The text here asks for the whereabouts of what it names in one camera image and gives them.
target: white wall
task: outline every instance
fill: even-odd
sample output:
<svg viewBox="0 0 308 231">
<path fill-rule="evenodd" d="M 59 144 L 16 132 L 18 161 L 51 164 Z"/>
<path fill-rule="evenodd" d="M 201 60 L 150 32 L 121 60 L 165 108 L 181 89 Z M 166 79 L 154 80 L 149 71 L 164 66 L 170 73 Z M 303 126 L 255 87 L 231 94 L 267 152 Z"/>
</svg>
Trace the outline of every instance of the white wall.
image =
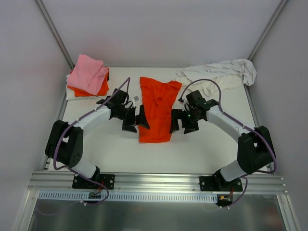
<svg viewBox="0 0 308 231">
<path fill-rule="evenodd" d="M 69 68 L 34 1 L 0 7 L 0 229 L 12 230 Z"/>
<path fill-rule="evenodd" d="M 251 93 L 273 139 L 302 230 L 308 228 L 308 1 L 292 0 L 254 59 Z"/>
<path fill-rule="evenodd" d="M 72 60 L 179 67 L 248 58 L 281 0 L 44 0 Z"/>
</svg>

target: small sticker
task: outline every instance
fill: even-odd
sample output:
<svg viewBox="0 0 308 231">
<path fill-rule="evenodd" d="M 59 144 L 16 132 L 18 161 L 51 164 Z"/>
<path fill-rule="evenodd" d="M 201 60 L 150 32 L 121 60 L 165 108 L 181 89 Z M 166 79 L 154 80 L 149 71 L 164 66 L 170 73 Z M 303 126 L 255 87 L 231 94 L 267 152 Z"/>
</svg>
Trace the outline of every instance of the small sticker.
<svg viewBox="0 0 308 231">
<path fill-rule="evenodd" d="M 134 98 L 134 101 L 135 101 L 135 102 L 139 100 L 138 95 L 134 96 L 133 98 Z"/>
</svg>

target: pink cloth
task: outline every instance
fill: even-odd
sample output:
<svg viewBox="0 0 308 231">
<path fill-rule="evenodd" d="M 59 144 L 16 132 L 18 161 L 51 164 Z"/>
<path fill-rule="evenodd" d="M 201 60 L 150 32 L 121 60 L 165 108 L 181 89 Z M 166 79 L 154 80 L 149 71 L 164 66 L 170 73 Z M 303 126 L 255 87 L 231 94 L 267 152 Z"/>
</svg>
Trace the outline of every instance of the pink cloth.
<svg viewBox="0 0 308 231">
<path fill-rule="evenodd" d="M 107 73 L 108 68 L 103 66 L 103 61 L 80 54 L 73 72 L 67 78 L 67 85 L 97 95 Z"/>
</svg>

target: red cloth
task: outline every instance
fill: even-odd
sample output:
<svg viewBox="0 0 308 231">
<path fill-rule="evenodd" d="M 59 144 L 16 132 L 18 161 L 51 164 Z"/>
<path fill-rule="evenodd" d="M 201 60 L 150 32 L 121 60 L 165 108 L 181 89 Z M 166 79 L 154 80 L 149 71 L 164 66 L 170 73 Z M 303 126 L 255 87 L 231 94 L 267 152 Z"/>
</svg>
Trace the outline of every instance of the red cloth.
<svg viewBox="0 0 308 231">
<path fill-rule="evenodd" d="M 109 77 L 109 73 L 106 74 L 105 76 L 105 79 L 103 81 L 103 84 L 101 86 L 101 89 L 100 91 L 97 93 L 96 96 L 104 96 L 107 94 L 109 88 L 108 88 L 108 77 Z M 78 89 L 78 88 L 74 88 L 74 87 L 71 87 L 71 86 L 68 86 L 67 85 L 67 88 L 69 89 L 72 89 L 74 90 L 74 94 L 75 94 L 75 97 L 88 97 L 88 96 L 94 96 L 94 95 L 91 95 L 90 93 L 86 92 L 85 90 L 81 90 L 81 89 Z"/>
<path fill-rule="evenodd" d="M 139 126 L 139 142 L 161 143 L 171 139 L 171 110 L 182 84 L 177 81 L 161 83 L 140 77 L 142 103 L 150 129 Z"/>
</svg>

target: folded clothes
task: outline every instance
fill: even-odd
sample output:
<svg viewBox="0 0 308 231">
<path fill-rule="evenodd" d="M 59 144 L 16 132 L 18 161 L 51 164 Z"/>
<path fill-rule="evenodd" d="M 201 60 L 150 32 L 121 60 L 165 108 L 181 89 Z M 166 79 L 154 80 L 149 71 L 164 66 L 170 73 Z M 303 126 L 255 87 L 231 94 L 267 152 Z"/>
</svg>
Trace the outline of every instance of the folded clothes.
<svg viewBox="0 0 308 231">
<path fill-rule="evenodd" d="M 80 54 L 72 74 L 67 79 L 67 85 L 97 95 L 108 71 L 109 69 L 103 66 L 103 61 Z"/>
<path fill-rule="evenodd" d="M 74 94 L 75 94 L 75 97 L 89 97 L 89 96 L 104 96 L 107 94 L 107 91 L 109 90 L 108 88 L 108 78 L 109 78 L 109 73 L 106 74 L 105 78 L 104 78 L 104 81 L 102 83 L 102 86 L 101 86 L 101 89 L 100 91 L 97 93 L 97 95 L 92 95 L 92 94 L 89 94 L 88 92 L 86 92 L 85 90 L 81 90 L 81 89 L 78 89 L 78 88 L 74 88 L 74 87 L 71 87 L 71 86 L 67 86 L 69 89 L 72 89 L 74 90 Z"/>
<path fill-rule="evenodd" d="M 142 103 L 150 129 L 139 126 L 139 141 L 145 143 L 167 142 L 171 139 L 172 105 L 181 89 L 181 83 L 162 83 L 152 78 L 140 77 Z"/>
<path fill-rule="evenodd" d="M 190 66 L 179 70 L 176 81 L 181 82 L 183 86 L 187 86 L 191 82 L 208 78 L 217 82 L 220 88 L 232 89 L 240 85 L 246 84 L 251 86 L 257 75 L 257 71 L 252 62 L 246 59 L 237 59 L 225 61 L 217 64 L 207 64 L 199 66 Z M 190 90 L 201 90 L 206 96 L 210 96 L 218 89 L 209 81 L 200 81 L 192 84 Z"/>
</svg>

